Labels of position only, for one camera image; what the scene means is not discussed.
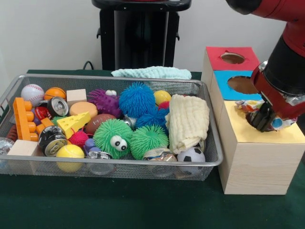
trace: googly eye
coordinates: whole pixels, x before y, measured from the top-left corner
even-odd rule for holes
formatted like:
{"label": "googly eye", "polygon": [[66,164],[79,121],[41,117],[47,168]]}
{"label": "googly eye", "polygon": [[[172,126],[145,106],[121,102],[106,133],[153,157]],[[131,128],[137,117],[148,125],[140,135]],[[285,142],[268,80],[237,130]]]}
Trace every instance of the googly eye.
{"label": "googly eye", "polygon": [[112,92],[112,95],[114,95],[114,96],[117,95],[115,90],[112,90],[111,92]]}
{"label": "googly eye", "polygon": [[120,145],[121,141],[122,141],[122,138],[118,135],[115,135],[110,139],[110,145],[112,147],[116,148]]}
{"label": "googly eye", "polygon": [[127,142],[126,142],[124,139],[122,139],[120,145],[117,146],[116,149],[117,149],[118,151],[124,151],[124,150],[126,150],[126,149],[127,149]]}
{"label": "googly eye", "polygon": [[106,95],[112,95],[112,91],[107,90],[107,91],[105,92],[105,94],[106,94]]}

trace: white wall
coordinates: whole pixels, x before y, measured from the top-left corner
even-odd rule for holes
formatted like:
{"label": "white wall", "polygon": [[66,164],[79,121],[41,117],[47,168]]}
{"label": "white wall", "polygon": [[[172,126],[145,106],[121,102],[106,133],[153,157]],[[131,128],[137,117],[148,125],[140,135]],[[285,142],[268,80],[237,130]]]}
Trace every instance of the white wall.
{"label": "white wall", "polygon": [[[252,46],[265,60],[284,28],[240,15],[225,0],[193,0],[180,16],[174,65],[192,71],[201,71],[205,46]],[[99,9],[91,0],[1,0],[1,80],[28,69],[80,69],[86,60],[101,68],[98,28]]]}

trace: green fuzzy ball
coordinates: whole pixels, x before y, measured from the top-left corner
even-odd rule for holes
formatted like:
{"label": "green fuzzy ball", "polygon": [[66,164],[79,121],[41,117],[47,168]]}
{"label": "green fuzzy ball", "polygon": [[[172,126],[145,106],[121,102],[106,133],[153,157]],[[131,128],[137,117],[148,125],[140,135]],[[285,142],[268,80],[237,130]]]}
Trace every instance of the green fuzzy ball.
{"label": "green fuzzy ball", "polygon": [[[111,144],[111,139],[114,136],[119,136],[127,143],[127,148],[124,151],[119,151]],[[95,145],[106,153],[109,153],[113,159],[119,159],[130,152],[132,130],[121,120],[108,119],[103,122],[93,135]]]}
{"label": "green fuzzy ball", "polygon": [[130,148],[135,159],[143,160],[143,156],[147,151],[159,147],[166,148],[168,142],[168,137],[162,127],[146,125],[134,131]]}
{"label": "green fuzzy ball", "polygon": [[55,116],[55,117],[53,117],[52,122],[55,126],[58,126],[57,121],[60,120],[60,119],[66,118],[66,117],[67,116],[64,116],[64,117],[63,116]]}

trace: metal basket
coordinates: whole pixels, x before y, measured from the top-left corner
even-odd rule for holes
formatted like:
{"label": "metal basket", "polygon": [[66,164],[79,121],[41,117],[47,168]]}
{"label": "metal basket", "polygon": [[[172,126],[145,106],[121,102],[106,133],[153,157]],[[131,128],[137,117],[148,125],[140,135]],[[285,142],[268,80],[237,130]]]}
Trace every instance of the metal basket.
{"label": "metal basket", "polygon": [[[14,120],[13,101],[15,97],[20,96],[22,88],[28,84],[38,84],[45,91],[50,87],[60,87],[64,90],[85,88],[87,92],[103,88],[116,90],[120,94],[135,81],[147,84],[154,91],[162,89],[170,94],[193,95],[206,100],[211,111],[204,153],[205,163],[140,161],[133,160],[131,155],[120,160],[0,155],[0,174],[205,180],[213,167],[222,162],[223,153],[207,87],[201,81],[40,74],[22,75],[13,80],[0,98],[0,136],[5,137],[10,130],[12,120]],[[58,168],[58,163],[65,163],[67,167],[78,166],[81,168],[77,172],[66,173]]]}

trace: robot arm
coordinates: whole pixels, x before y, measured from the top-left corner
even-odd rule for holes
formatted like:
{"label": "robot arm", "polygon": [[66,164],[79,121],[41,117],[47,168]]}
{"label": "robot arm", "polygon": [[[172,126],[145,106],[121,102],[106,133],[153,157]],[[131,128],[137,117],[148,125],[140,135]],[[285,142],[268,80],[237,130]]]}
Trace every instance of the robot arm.
{"label": "robot arm", "polygon": [[292,119],[305,113],[305,4],[303,0],[226,0],[236,11],[286,21],[268,62],[251,80],[266,103],[250,124],[265,131],[276,115]]}

